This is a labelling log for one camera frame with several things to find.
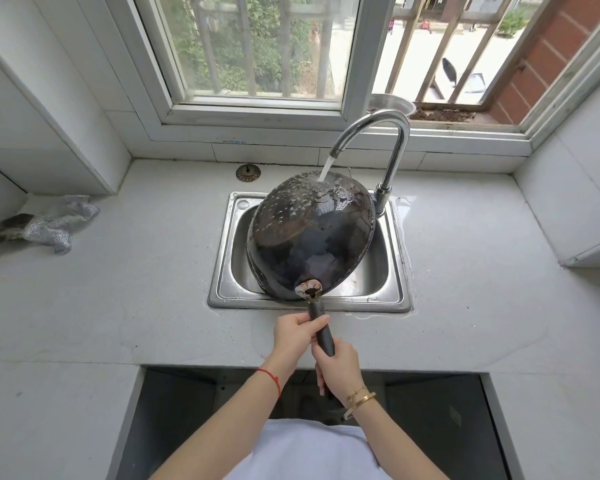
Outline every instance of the hand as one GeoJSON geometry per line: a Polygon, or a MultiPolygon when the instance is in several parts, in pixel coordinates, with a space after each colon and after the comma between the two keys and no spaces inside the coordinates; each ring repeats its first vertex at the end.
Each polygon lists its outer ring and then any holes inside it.
{"type": "Polygon", "coordinates": [[[322,330],[327,323],[328,315],[311,321],[307,312],[278,317],[273,329],[273,352],[263,367],[270,367],[274,369],[271,372],[288,379],[296,370],[300,357],[311,345],[316,332],[322,330]]]}
{"type": "MultiPolygon", "coordinates": [[[[318,374],[318,387],[320,395],[324,395],[325,383],[331,392],[344,405],[348,406],[347,398],[364,387],[358,352],[353,345],[344,340],[335,338],[333,343],[336,354],[329,357],[318,344],[312,344],[311,353],[315,359],[315,371],[318,374]]],[[[359,395],[366,395],[368,391],[363,390],[359,395]]]]}

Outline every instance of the stainless steel sink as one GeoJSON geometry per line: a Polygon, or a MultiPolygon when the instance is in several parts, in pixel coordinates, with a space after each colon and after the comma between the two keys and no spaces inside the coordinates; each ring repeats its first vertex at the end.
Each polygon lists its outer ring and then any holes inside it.
{"type": "MultiPolygon", "coordinates": [[[[304,309],[302,300],[280,303],[258,286],[247,262],[246,241],[251,218],[265,193],[231,193],[209,305],[216,308],[304,309]]],[[[405,260],[393,218],[387,205],[378,218],[371,246],[355,271],[320,300],[327,310],[360,312],[407,312],[411,309],[405,260]]]]}

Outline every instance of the gold bracelet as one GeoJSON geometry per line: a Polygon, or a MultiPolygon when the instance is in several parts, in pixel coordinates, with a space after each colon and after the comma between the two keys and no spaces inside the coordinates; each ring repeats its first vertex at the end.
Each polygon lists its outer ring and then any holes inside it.
{"type": "Polygon", "coordinates": [[[354,392],[352,395],[350,395],[350,396],[347,398],[347,402],[348,402],[349,404],[353,404],[353,400],[356,398],[356,396],[358,395],[358,393],[359,393],[360,391],[362,391],[362,389],[367,389],[367,386],[362,386],[362,387],[360,387],[360,389],[358,389],[357,391],[355,391],[355,392],[354,392]]]}
{"type": "Polygon", "coordinates": [[[373,399],[375,396],[376,396],[376,393],[371,392],[368,395],[364,396],[362,399],[360,399],[351,409],[348,409],[347,412],[344,413],[344,421],[346,421],[347,419],[349,419],[351,417],[351,415],[353,414],[353,411],[358,409],[360,406],[362,406],[362,404],[366,403],[369,399],[373,399]]]}

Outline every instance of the chrome faucet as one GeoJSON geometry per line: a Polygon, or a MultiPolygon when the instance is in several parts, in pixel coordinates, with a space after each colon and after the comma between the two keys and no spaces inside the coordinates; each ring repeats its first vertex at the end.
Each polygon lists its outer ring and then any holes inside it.
{"type": "Polygon", "coordinates": [[[376,192],[374,198],[376,201],[376,215],[381,216],[384,213],[384,206],[389,201],[389,195],[391,194],[391,183],[395,172],[398,170],[398,163],[402,158],[404,149],[407,146],[407,140],[409,139],[409,133],[411,126],[409,120],[403,112],[397,109],[379,109],[363,116],[359,120],[353,122],[351,126],[345,129],[338,139],[333,144],[329,154],[333,158],[338,158],[340,153],[350,144],[351,140],[355,138],[360,132],[365,129],[374,126],[378,123],[384,123],[388,121],[398,127],[398,139],[393,147],[391,159],[389,165],[386,167],[384,179],[376,186],[376,192]]]}

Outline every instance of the metal drain cover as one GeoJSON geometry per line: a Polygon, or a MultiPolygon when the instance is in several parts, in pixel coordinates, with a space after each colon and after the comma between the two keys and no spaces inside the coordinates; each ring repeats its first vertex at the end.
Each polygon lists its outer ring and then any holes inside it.
{"type": "Polygon", "coordinates": [[[238,167],[238,170],[235,171],[235,176],[241,182],[252,182],[258,179],[260,173],[260,169],[256,165],[247,163],[238,167]]]}

